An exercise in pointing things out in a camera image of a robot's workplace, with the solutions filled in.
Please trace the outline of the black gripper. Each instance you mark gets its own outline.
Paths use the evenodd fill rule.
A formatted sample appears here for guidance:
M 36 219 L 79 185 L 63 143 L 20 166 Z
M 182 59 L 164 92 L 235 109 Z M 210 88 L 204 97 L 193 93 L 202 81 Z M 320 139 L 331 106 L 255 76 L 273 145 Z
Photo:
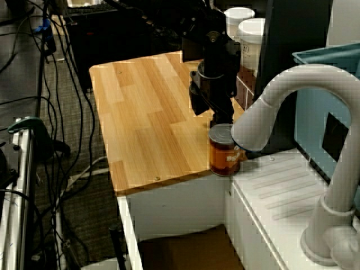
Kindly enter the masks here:
M 197 71 L 190 72 L 189 97 L 196 116 L 213 111 L 210 127 L 217 124 L 232 124 L 234 109 L 230 98 L 237 95 L 237 74 L 240 71 L 241 45 L 236 41 L 209 42 L 204 46 L 204 58 Z M 202 80 L 220 80 L 225 86 L 226 95 L 209 100 L 203 97 Z

